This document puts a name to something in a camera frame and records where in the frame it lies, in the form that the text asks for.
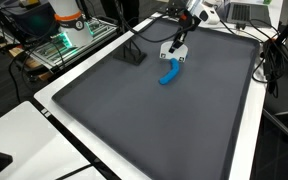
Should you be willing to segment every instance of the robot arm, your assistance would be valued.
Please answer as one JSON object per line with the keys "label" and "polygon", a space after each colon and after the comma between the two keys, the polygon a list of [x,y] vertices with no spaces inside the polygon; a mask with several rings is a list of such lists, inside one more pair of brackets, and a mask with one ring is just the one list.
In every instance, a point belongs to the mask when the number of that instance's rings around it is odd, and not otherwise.
{"label": "robot arm", "polygon": [[188,49],[184,45],[185,37],[188,31],[194,31],[201,21],[216,25],[220,22],[214,5],[215,0],[190,0],[179,18],[180,28],[178,34],[174,37],[173,42],[165,42],[161,46],[160,58],[176,58],[184,62]]}

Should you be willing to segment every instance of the blue foam piece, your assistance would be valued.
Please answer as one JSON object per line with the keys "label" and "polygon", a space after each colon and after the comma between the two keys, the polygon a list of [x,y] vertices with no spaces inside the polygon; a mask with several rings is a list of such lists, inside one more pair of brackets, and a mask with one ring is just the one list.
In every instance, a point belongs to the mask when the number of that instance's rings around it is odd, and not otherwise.
{"label": "blue foam piece", "polygon": [[180,70],[180,63],[175,58],[172,58],[170,60],[170,63],[172,69],[159,80],[160,84],[162,85],[169,83],[178,74]]}

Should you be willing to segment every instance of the desk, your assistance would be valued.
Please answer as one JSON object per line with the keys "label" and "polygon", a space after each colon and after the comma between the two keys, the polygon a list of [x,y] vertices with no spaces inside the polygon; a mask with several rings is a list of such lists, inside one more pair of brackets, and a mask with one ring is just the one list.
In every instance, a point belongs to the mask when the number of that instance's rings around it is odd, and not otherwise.
{"label": "desk", "polygon": [[[269,6],[271,20],[273,26],[277,27],[280,12],[282,9],[282,0],[272,1]],[[139,30],[145,27],[151,20],[146,19],[139,24],[135,29]],[[210,27],[201,23],[201,27]],[[265,40],[265,37],[260,36],[256,30],[250,27],[246,31],[253,35],[258,35],[259,38]],[[266,29],[265,33],[269,35],[275,34],[272,29]],[[88,68],[100,61],[103,57],[108,55],[113,49],[121,45],[133,34],[131,32],[125,33],[123,36],[98,51],[96,54],[89,57],[87,60],[70,70],[62,77],[39,91],[34,95],[49,112],[51,112],[61,123],[63,123],[75,136],[77,136],[97,157],[99,157],[109,168],[112,169],[122,179],[149,179],[145,174],[139,171],[136,167],[126,161],[123,157],[112,150],[101,139],[95,136],[92,132],[86,129],[83,125],[77,122],[74,118],[63,111],[52,101],[52,96],[69,82],[81,75]],[[251,81],[246,104],[243,112],[243,117],[240,125],[240,131],[235,148],[233,164],[231,167],[231,180],[249,179],[253,156],[255,152],[258,128],[260,124],[262,107],[265,98],[265,86],[263,84]]]}
{"label": "desk", "polygon": [[[29,102],[0,118],[0,152],[13,162],[0,179],[56,179],[89,162]],[[105,178],[93,167],[69,179]]]}

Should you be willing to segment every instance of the gray mat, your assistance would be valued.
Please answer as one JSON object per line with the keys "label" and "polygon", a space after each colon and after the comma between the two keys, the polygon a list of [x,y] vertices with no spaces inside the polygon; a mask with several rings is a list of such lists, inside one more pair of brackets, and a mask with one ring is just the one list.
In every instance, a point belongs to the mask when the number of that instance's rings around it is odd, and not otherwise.
{"label": "gray mat", "polygon": [[[174,31],[157,22],[144,36]],[[111,55],[53,99],[152,179],[228,179],[259,43],[211,30],[187,36],[188,59],[167,85],[161,43],[135,38],[148,54],[140,66]]]}

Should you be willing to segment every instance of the table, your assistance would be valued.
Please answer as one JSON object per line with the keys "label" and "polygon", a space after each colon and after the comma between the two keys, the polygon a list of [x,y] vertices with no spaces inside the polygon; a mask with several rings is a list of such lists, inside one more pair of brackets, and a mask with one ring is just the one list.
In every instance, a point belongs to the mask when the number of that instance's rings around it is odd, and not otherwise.
{"label": "table", "polygon": [[[255,2],[254,0],[247,0],[243,2]],[[277,28],[279,16],[282,9],[282,0],[272,1],[269,6],[271,21],[274,27]],[[140,23],[135,29],[139,30],[145,27],[151,20],[146,19]],[[204,23],[201,27],[219,28],[223,27],[221,24],[216,26],[209,26]],[[262,29],[268,35],[274,35],[272,29]],[[251,27],[247,27],[245,31],[258,36],[265,40],[265,36],[258,33]],[[52,101],[52,96],[69,82],[74,80],[88,68],[100,61],[103,57],[109,54],[113,49],[121,45],[133,34],[131,32],[125,33],[123,36],[107,45],[105,48],[98,51],[96,54],[89,57],[87,60],[70,70],[62,77],[39,91],[34,95],[35,99],[39,101],[48,111],[50,111],[61,123],[63,123],[77,138],[79,138],[97,157],[99,157],[109,168],[112,169],[122,179],[149,179],[140,170],[130,164],[127,160],[121,157],[118,153],[112,150],[101,139],[95,136],[92,132],[87,130],[83,125],[77,122],[69,114],[63,111]],[[251,81],[246,104],[243,112],[243,117],[240,125],[240,131],[235,148],[233,163],[231,166],[230,179],[244,180],[249,179],[252,169],[252,162],[257,141],[257,134],[262,114],[262,107],[265,98],[265,86],[255,81]]]}
{"label": "table", "polygon": [[[0,118],[0,152],[13,157],[0,179],[56,179],[90,164],[29,102]],[[90,167],[68,179],[105,178]]]}

